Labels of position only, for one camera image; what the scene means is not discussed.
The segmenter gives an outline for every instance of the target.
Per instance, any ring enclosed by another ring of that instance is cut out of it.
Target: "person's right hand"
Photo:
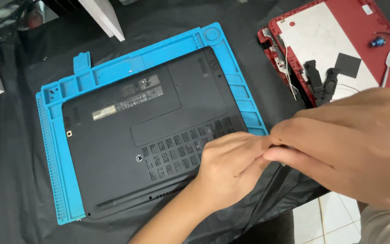
[[[390,89],[370,89],[277,124],[263,155],[331,191],[390,210]]]

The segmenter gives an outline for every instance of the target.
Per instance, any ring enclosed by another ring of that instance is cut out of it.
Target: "person's left hand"
[[[189,186],[200,204],[215,212],[249,194],[270,163],[262,157],[270,145],[266,137],[245,132],[207,143],[198,175]]]

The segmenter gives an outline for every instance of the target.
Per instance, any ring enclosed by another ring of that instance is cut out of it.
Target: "barcode sticker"
[[[368,4],[362,6],[362,8],[364,9],[364,11],[366,12],[367,15],[370,15],[373,13],[373,11],[371,10],[370,6],[368,6]]]

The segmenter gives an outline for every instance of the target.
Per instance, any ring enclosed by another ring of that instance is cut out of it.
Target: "white spatula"
[[[386,58],[386,72],[385,72],[385,76],[383,78],[383,82],[382,82],[382,87],[385,87],[386,86],[386,81],[387,81],[387,75],[389,74],[389,68],[390,68],[390,52],[389,54],[387,55],[387,58]]]

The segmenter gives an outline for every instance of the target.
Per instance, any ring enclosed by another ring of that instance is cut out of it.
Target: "black tablecloth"
[[[100,221],[56,221],[35,94],[73,74],[72,58],[90,51],[94,66],[195,27],[219,22],[271,129],[299,105],[256,38],[257,31],[307,0],[140,0],[116,3],[126,41],[108,38],[85,11],[68,14],[0,47],[0,243],[126,243],[170,197]],[[390,20],[390,1],[378,1]],[[319,197],[326,190],[300,172],[271,164],[254,191],[214,213],[188,243],[228,243],[251,226]]]

